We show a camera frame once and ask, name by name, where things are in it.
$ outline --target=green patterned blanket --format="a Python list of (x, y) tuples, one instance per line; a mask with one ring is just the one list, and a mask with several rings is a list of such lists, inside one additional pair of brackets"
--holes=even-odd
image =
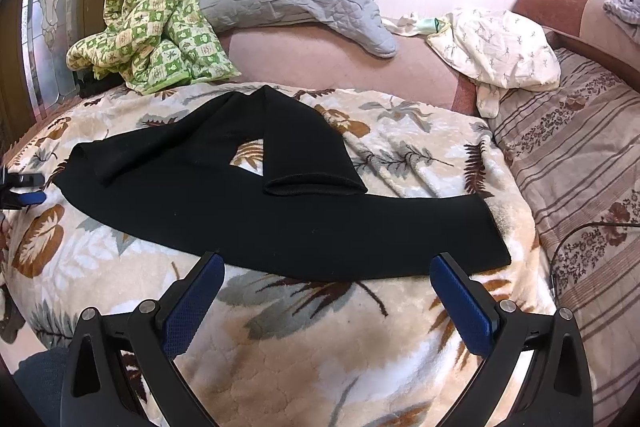
[(98, 79), (120, 73), (142, 94), (240, 74), (198, 0), (104, 0), (104, 21), (105, 31), (71, 46), (71, 70), (93, 66)]

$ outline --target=black cable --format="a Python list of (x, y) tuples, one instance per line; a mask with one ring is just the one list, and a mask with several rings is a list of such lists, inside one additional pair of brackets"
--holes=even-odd
[(589, 227), (617, 227), (617, 228), (626, 228), (631, 227), (632, 229), (640, 229), (640, 223), (609, 223), (607, 221), (592, 221), (591, 223), (585, 223), (584, 225), (580, 225), (580, 227), (575, 227), (571, 232), (565, 235), (562, 238), (562, 241), (558, 243), (558, 247), (554, 252), (553, 256), (551, 256), (551, 260), (549, 261), (549, 276), (551, 277), (551, 291), (553, 292), (554, 299), (558, 301), (558, 295), (556, 293), (556, 274), (554, 273), (554, 263), (556, 261), (556, 256), (558, 252), (562, 248), (562, 245), (566, 243), (566, 240), (569, 239), (574, 233), (579, 232), (582, 229), (587, 229)]

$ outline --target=blue gripper pad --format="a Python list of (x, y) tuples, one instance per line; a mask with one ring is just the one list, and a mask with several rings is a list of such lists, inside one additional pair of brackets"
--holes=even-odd
[(466, 349), (484, 359), (494, 350), (489, 319), (441, 256), (431, 261), (431, 285), (453, 321)]
[(187, 350), (224, 280), (225, 263), (214, 255), (164, 322), (162, 350), (169, 359)]
[(44, 203), (46, 199), (47, 195), (41, 190), (36, 192), (24, 192), (18, 195), (18, 201), (20, 201), (20, 204), (23, 204), (24, 206), (29, 206), (30, 204), (41, 204)]

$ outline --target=floral blanket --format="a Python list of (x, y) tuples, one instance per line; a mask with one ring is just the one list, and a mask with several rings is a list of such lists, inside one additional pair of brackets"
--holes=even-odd
[[(130, 311), (159, 298), (196, 262), (69, 205), (50, 181), (73, 146), (163, 125), (228, 90), (259, 87), (194, 84), (148, 96), (118, 87), (61, 115), (11, 161), (12, 169), (38, 170), (48, 180), (46, 203), (7, 213), (0, 236), (6, 283), (46, 346), (68, 343), (85, 307)], [(531, 211), (484, 121), (374, 91), (273, 87), (314, 107), (343, 135), (372, 194), (482, 194), (513, 263), (475, 279), (495, 299), (553, 311), (539, 277)], [(232, 163), (260, 174), (260, 140), (241, 146)], [(350, 227), (350, 216), (335, 217)], [(385, 233), (385, 224), (371, 223), (370, 230)], [(428, 278), (314, 283), (227, 266), (218, 297), (175, 363), (225, 427), (417, 427), (439, 422), (479, 360), (465, 349)], [(127, 366), (148, 415), (160, 423), (130, 355)], [(507, 415), (525, 371), (525, 363), (518, 366), (491, 425)]]

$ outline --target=black garment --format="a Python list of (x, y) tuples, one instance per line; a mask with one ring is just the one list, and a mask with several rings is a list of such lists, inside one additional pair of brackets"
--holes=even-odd
[(80, 98), (89, 98), (124, 83), (124, 79), (119, 73), (108, 73), (104, 78), (96, 80), (94, 72), (89, 71), (83, 78), (77, 77), (77, 79), (80, 87), (78, 91)]
[[(264, 177), (229, 165), (258, 138)], [(511, 262), (479, 196), (366, 195), (340, 134), (270, 87), (78, 144), (54, 183), (82, 212), (134, 237), (299, 280), (426, 275), (442, 251), (467, 273)]]

